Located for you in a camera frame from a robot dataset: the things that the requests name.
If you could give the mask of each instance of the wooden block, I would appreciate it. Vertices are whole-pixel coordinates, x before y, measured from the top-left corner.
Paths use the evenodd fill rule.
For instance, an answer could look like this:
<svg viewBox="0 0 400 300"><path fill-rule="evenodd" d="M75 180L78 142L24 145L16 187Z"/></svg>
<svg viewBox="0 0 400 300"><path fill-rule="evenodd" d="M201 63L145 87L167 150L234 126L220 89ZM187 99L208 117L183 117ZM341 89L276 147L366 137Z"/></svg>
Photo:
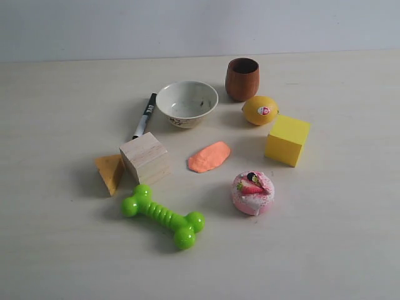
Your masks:
<svg viewBox="0 0 400 300"><path fill-rule="evenodd" d="M171 173L165 147L147 132L119 148L126 169L139 184L153 184Z"/></svg>
<svg viewBox="0 0 400 300"><path fill-rule="evenodd" d="M279 115L267 137L265 156L295 167L307 140L310 124Z"/></svg>
<svg viewBox="0 0 400 300"><path fill-rule="evenodd" d="M110 196L114 195L124 174L124 164L120 154L98 157L94 160Z"/></svg>

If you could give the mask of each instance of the black marker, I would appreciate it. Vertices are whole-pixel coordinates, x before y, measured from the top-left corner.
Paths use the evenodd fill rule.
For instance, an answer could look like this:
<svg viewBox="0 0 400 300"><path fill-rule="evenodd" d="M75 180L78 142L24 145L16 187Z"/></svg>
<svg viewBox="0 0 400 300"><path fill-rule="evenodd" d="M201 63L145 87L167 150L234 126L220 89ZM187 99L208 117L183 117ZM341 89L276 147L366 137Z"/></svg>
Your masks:
<svg viewBox="0 0 400 300"><path fill-rule="evenodd" d="M152 93L150 100L146 106L146 109L144 110L144 113L142 117L140 118L139 124L137 125L135 134L133 135L132 139L136 139L139 136L142 136L144 133L144 130L146 129L146 125L148 124L148 121L151 117L151 114L154 111L154 107L156 106L156 96L157 94Z"/></svg>

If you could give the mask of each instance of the orange clay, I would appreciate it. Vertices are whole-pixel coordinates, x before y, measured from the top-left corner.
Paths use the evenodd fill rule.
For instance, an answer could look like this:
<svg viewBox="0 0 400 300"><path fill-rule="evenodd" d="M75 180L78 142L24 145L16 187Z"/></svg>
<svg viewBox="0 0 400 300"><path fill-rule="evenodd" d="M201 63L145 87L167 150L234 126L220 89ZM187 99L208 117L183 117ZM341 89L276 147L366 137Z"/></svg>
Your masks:
<svg viewBox="0 0 400 300"><path fill-rule="evenodd" d="M231 149L224 142L216 142L190 157L187 165L189 169L203 173L219 167L231 153Z"/></svg>

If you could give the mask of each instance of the strawberry cake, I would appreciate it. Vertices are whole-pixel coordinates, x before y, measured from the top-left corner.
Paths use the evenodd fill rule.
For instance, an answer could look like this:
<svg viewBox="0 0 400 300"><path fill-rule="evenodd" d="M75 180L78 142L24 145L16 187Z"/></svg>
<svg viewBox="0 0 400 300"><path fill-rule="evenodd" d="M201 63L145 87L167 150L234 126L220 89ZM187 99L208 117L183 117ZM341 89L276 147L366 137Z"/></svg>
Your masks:
<svg viewBox="0 0 400 300"><path fill-rule="evenodd" d="M248 171L236 176L232 184L232 201L245 214L258 216L274 202L275 188L263 172Z"/></svg>

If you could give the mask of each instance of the brown wooden cup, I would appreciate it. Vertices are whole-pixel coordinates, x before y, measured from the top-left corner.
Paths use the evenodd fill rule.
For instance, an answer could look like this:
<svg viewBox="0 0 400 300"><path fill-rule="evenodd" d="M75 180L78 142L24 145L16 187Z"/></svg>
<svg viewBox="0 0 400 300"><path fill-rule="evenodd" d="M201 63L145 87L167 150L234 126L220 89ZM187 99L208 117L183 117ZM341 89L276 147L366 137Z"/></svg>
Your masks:
<svg viewBox="0 0 400 300"><path fill-rule="evenodd" d="M260 73L256 61L240 57L228 64L225 90L235 101L244 102L253 97L258 91L259 83Z"/></svg>

